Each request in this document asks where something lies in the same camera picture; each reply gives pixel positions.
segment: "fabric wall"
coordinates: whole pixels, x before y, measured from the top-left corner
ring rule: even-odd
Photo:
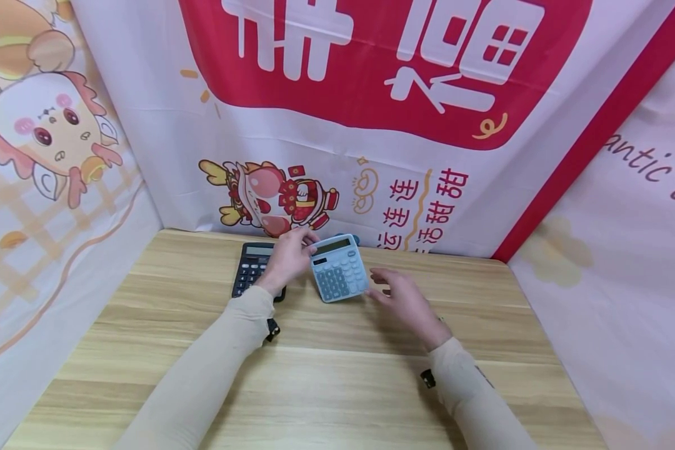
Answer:
[[[0,0],[0,448],[159,227],[71,4]]]
[[[675,450],[675,65],[510,262],[611,450]]]
[[[166,226],[270,236],[311,226],[395,250],[503,248],[506,259],[536,226],[521,219],[552,206],[536,194],[559,197],[627,117],[586,131],[675,7],[74,3]],[[661,75],[675,39],[657,46],[632,74]],[[646,93],[633,88],[620,89],[623,104]],[[570,154],[587,156],[556,172]]]

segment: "beige sleeve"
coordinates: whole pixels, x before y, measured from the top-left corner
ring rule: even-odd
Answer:
[[[469,450],[538,448],[455,337],[429,358],[441,402],[455,418]]]
[[[252,286],[177,360],[114,450],[196,450],[243,361],[263,345],[273,296]]]

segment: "wooden table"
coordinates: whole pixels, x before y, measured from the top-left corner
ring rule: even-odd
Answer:
[[[241,246],[256,240],[160,232],[5,448],[109,449],[219,316]],[[361,254],[414,276],[541,449],[606,448],[507,266]],[[423,351],[376,306],[323,304],[310,276],[290,284],[281,335],[246,361],[201,448],[464,449],[418,378]]]

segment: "calculator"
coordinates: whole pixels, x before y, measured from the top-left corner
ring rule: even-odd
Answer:
[[[255,283],[268,266],[268,259],[273,254],[274,244],[270,242],[247,242],[242,245],[239,266],[235,283],[232,285],[232,296],[239,297],[243,292]],[[285,300],[285,288],[275,302]]]
[[[325,303],[360,295],[368,288],[368,279],[355,237],[350,234],[324,239],[314,245],[312,271],[320,298]]]

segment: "black calculator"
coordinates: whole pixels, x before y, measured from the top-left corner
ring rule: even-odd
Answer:
[[[239,266],[235,283],[232,285],[232,296],[239,297],[243,292],[255,283],[268,266],[270,255],[273,254],[273,244],[270,242],[247,242],[242,245]],[[285,299],[285,288],[275,302]]]

